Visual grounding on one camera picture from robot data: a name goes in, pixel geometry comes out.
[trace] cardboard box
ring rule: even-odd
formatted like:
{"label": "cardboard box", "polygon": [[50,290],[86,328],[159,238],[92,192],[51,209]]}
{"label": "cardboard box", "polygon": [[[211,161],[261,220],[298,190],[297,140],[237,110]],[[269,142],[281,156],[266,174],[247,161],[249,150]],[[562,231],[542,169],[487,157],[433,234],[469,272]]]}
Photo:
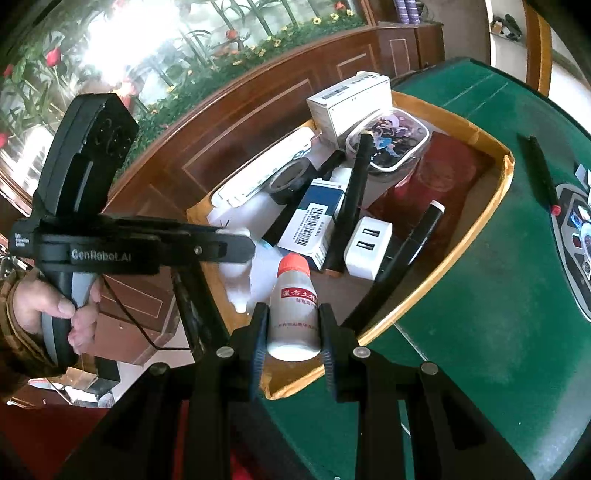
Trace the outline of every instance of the cardboard box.
{"label": "cardboard box", "polygon": [[347,135],[371,113],[392,108],[390,79],[373,72],[359,72],[350,79],[308,98],[308,107],[320,140],[334,148],[345,149]]}

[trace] black marker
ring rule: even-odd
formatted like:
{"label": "black marker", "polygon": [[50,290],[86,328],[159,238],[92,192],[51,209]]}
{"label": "black marker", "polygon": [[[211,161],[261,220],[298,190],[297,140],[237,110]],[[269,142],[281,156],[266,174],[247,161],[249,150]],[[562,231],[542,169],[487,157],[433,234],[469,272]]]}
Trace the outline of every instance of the black marker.
{"label": "black marker", "polygon": [[550,213],[557,217],[558,215],[560,215],[561,208],[560,202],[558,200],[558,194],[556,193],[556,188],[554,187],[554,182],[552,181],[552,176],[550,175],[550,169],[548,168],[548,162],[546,161],[544,152],[542,151],[540,144],[538,143],[538,139],[533,135],[530,137],[530,144],[532,159],[535,161],[538,174],[540,175],[540,180],[542,181],[542,183],[544,183],[544,187],[548,194],[548,205],[550,207]]}
{"label": "black marker", "polygon": [[353,329],[357,335],[367,327],[368,323],[374,318],[384,305],[384,302],[400,285],[400,282],[410,270],[415,258],[431,238],[431,234],[437,227],[443,212],[445,212],[445,207],[433,200],[419,220],[418,225],[410,232],[400,249],[393,256],[388,247],[374,284],[343,322],[343,327]]}
{"label": "black marker", "polygon": [[339,216],[335,221],[335,229],[330,239],[326,252],[326,258],[322,266],[326,272],[341,274],[345,270],[343,254],[353,235],[355,225],[359,220],[359,210],[365,193],[365,185],[368,181],[371,150],[374,146],[374,136],[371,132],[363,130],[359,136],[359,147],[353,164],[353,171],[340,208]]}

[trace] white device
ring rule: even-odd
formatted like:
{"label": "white device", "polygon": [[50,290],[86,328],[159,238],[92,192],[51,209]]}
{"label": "white device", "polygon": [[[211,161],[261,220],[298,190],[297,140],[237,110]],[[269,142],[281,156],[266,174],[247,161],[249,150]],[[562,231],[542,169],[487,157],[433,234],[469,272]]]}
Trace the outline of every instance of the white device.
{"label": "white device", "polygon": [[321,141],[345,149],[353,128],[370,113],[392,108],[390,79],[373,72],[359,72],[307,99]]}
{"label": "white device", "polygon": [[363,217],[357,223],[343,254],[349,275],[375,280],[391,238],[391,223]]}
{"label": "white device", "polygon": [[222,211],[244,205],[276,171],[290,160],[304,157],[310,151],[314,135],[311,128],[298,128],[267,148],[213,192],[212,205]]}

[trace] sleeve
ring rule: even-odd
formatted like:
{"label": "sleeve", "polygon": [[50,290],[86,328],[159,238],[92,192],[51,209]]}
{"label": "sleeve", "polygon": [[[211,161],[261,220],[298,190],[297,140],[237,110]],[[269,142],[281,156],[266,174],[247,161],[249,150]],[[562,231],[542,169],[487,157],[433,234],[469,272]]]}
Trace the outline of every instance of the sleeve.
{"label": "sleeve", "polygon": [[25,332],[14,320],[12,298],[26,275],[14,271],[0,283],[0,400],[6,401],[29,378],[63,373],[48,357],[43,340]]}

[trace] metal screw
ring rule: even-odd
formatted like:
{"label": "metal screw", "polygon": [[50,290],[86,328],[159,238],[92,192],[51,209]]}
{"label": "metal screw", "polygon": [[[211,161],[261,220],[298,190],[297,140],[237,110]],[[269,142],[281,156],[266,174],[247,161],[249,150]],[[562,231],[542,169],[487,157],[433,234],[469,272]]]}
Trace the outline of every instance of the metal screw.
{"label": "metal screw", "polygon": [[437,375],[439,367],[433,362],[425,362],[421,365],[421,370],[427,375]]}
{"label": "metal screw", "polygon": [[371,350],[366,346],[356,346],[353,349],[353,355],[357,358],[367,358],[371,355]]}
{"label": "metal screw", "polygon": [[234,355],[234,349],[231,346],[221,346],[217,349],[216,355],[219,358],[230,358]]}
{"label": "metal screw", "polygon": [[163,362],[158,362],[157,364],[150,365],[150,373],[155,377],[159,377],[160,375],[165,374],[166,370],[168,369],[168,365]]}

